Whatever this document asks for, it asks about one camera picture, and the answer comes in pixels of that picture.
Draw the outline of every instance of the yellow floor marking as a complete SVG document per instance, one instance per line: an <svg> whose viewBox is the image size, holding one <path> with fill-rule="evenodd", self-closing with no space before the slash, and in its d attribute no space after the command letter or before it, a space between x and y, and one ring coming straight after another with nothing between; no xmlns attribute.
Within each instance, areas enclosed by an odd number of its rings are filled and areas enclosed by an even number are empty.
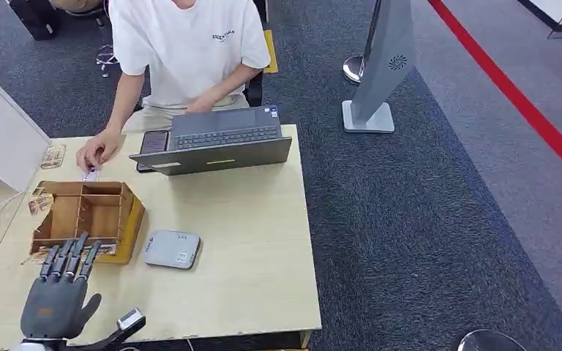
<svg viewBox="0 0 562 351"><path fill-rule="evenodd" d="M278 73L279 67L277 66L277 54L274 52L274 42L272 40L272 31L263 31L266 37L266 44L268 45L268 52L270 53L270 65L263 69L264 73Z"/></svg>

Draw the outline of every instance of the paper money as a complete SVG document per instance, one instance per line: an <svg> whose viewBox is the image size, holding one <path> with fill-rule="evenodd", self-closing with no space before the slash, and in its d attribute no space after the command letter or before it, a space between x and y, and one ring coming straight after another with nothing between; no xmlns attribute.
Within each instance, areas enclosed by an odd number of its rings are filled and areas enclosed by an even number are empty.
<svg viewBox="0 0 562 351"><path fill-rule="evenodd" d="M44 259L46 258L46 255L48 254L48 252L50 251L50 249L52 248L52 246L40 246L40 250L34 254L32 254L30 256L29 259L25 260L24 262L21 263L21 265L24 265L26 263L31 263L31 264L42 264L44 263ZM91 249L91 246L85 246L83 247L83 252L81 252L80 254L80 261L84 262L85 259L87 258L87 254L89 253L89 250ZM115 254L117 251L117 245L115 244L104 244L101 245L100 248L98 249L98 255L100 254Z"/></svg>
<svg viewBox="0 0 562 351"><path fill-rule="evenodd" d="M37 188L35 188L35 190L31 193L32 197L38 197L42 194L46 194L46 189L42 188L41 186L38 186Z"/></svg>
<svg viewBox="0 0 562 351"><path fill-rule="evenodd" d="M32 197L29 201L29 213L35 216L39 211L46 211L50 205L54 203L52 194L41 194L38 197Z"/></svg>
<svg viewBox="0 0 562 351"><path fill-rule="evenodd" d="M64 163L64 156L66 154L66 146L59 145L59 146L51 146L46 151L44 155L44 159L42 160L42 164L40 167L43 170L49 170L51 168L61 167L61 164Z"/></svg>
<svg viewBox="0 0 562 351"><path fill-rule="evenodd" d="M35 216L37 214L38 208L39 206L37 205L35 200L29 201L29 213L31 213L32 216Z"/></svg>
<svg viewBox="0 0 562 351"><path fill-rule="evenodd" d="M54 202L52 194L42 194L37 198L37 205L41 211L46 211L47 207L53 205Z"/></svg>

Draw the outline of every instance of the person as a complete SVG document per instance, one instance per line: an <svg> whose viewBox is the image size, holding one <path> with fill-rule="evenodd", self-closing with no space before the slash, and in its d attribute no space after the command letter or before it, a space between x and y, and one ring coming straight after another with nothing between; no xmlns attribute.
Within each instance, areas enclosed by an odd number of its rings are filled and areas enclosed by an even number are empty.
<svg viewBox="0 0 562 351"><path fill-rule="evenodd" d="M270 64L253 0L111 0L122 74L106 128L77 153L85 172L107 162L121 134L167 129L173 116L248 107L244 84ZM149 67L151 95L132 113Z"/></svg>
<svg viewBox="0 0 562 351"><path fill-rule="evenodd" d="M72 13L81 13L93 10L100 6L102 0L50 0L50 3L61 10Z"/></svg>

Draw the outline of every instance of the white t-shirt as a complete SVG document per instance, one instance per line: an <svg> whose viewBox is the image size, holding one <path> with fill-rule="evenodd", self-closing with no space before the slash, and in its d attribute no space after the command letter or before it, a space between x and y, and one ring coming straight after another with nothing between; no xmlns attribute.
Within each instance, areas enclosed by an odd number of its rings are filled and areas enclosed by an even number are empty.
<svg viewBox="0 0 562 351"><path fill-rule="evenodd" d="M270 64L252 0L197 0L187 10L172 0L111 0L109 15L122 72L140 75L149 65L149 105L186 106L240 63Z"/></svg>

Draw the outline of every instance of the laptop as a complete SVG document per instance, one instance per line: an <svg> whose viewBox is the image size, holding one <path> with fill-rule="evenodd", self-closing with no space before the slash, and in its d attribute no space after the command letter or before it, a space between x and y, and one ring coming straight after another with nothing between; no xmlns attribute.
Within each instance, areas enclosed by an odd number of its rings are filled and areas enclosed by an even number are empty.
<svg viewBox="0 0 562 351"><path fill-rule="evenodd" d="M283 137L277 106L191 113L173 117L168 151L130 156L167 176L283 163L291 137Z"/></svg>

